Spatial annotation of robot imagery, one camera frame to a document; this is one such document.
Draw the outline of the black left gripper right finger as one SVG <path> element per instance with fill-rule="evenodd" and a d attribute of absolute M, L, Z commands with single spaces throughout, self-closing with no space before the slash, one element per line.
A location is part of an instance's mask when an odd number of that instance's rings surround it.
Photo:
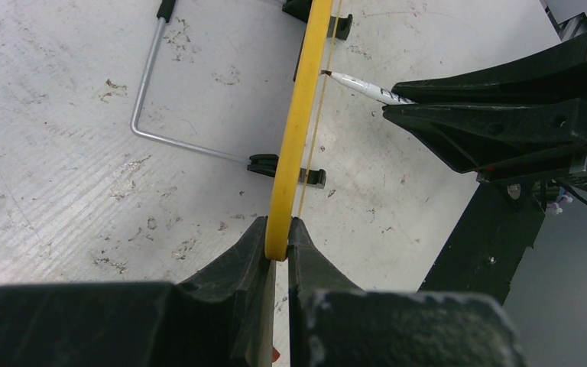
<path fill-rule="evenodd" d="M 517 331 L 492 297 L 461 292 L 365 291 L 290 224 L 293 366 L 524 366 Z"/>

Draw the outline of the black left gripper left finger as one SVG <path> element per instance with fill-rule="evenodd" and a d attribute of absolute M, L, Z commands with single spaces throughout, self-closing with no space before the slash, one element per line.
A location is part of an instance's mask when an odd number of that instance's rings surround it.
<path fill-rule="evenodd" d="M 269 366 L 267 220 L 197 273 L 164 281 L 0 286 L 0 366 Z"/>

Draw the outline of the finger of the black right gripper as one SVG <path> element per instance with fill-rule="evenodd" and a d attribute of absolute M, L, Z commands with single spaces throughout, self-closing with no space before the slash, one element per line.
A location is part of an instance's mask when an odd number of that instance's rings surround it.
<path fill-rule="evenodd" d="M 551 103 L 587 93 L 587 32 L 528 57 L 470 73 L 396 83 L 418 103 Z"/>
<path fill-rule="evenodd" d="M 388 106 L 384 117 L 453 171 L 491 182 L 565 172 L 587 151 L 587 101 Z"/>

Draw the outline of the white whiteboard marker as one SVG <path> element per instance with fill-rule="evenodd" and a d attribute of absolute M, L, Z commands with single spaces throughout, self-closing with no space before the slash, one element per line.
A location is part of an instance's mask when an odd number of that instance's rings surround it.
<path fill-rule="evenodd" d="M 353 76 L 337 73 L 330 70 L 321 70 L 321 75 L 327 75 L 330 79 L 335 80 L 337 83 L 348 87 L 362 95 L 382 103 L 386 106 L 401 106 L 416 104 L 411 99 L 400 96 L 388 89 L 383 89 L 375 84 L 365 82 Z"/>

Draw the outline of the yellow framed whiteboard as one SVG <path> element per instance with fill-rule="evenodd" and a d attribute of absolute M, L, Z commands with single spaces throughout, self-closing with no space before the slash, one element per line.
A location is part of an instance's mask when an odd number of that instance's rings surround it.
<path fill-rule="evenodd" d="M 323 14 L 331 15 L 333 9 L 341 9 L 342 2 L 339 1 L 335 6 L 332 1 L 320 1 L 316 3 L 316 7 Z M 303 159 L 326 33 L 327 26 L 321 25 L 318 28 L 312 21 L 307 23 L 279 157 L 281 164 L 295 166 L 295 174 Z M 270 260 L 283 261 L 287 258 L 287 238 L 297 185 L 297 176 L 294 176 L 293 181 L 288 178 L 274 178 L 264 239 L 264 255 Z"/>

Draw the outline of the black whiteboard foot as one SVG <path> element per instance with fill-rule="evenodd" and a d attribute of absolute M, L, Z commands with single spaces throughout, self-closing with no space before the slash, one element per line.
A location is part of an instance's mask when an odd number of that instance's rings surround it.
<path fill-rule="evenodd" d="M 280 161 L 277 154 L 254 154 L 249 157 L 247 171 L 280 180 L 288 178 L 293 181 L 294 176 L 297 176 L 299 184 L 306 184 L 318 189 L 325 188 L 326 172 L 323 169 L 314 170 L 300 167 L 295 174 L 294 165 L 281 164 Z"/>
<path fill-rule="evenodd" d="M 348 14 L 347 17 L 337 17 L 329 14 L 323 14 L 322 11 L 316 7 L 316 3 L 320 1 L 313 0 L 286 0 L 281 7 L 282 12 L 302 21 L 312 24 L 318 28 L 321 25 L 327 26 L 326 36 L 328 38 L 346 41 L 349 37 L 352 24 L 353 14 Z"/>

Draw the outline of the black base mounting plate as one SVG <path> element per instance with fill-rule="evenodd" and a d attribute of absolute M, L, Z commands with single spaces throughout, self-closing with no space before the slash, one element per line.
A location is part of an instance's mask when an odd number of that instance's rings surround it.
<path fill-rule="evenodd" d="M 486 294 L 504 304 L 544 218 L 526 185 L 480 184 L 420 289 Z"/>

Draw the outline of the aluminium rail right side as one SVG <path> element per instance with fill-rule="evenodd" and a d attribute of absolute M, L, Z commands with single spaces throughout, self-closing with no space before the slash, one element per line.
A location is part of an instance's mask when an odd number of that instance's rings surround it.
<path fill-rule="evenodd" d="M 585 12 L 579 13 L 557 25 L 557 34 L 561 41 L 568 41 L 580 34 L 587 32 L 587 16 Z"/>

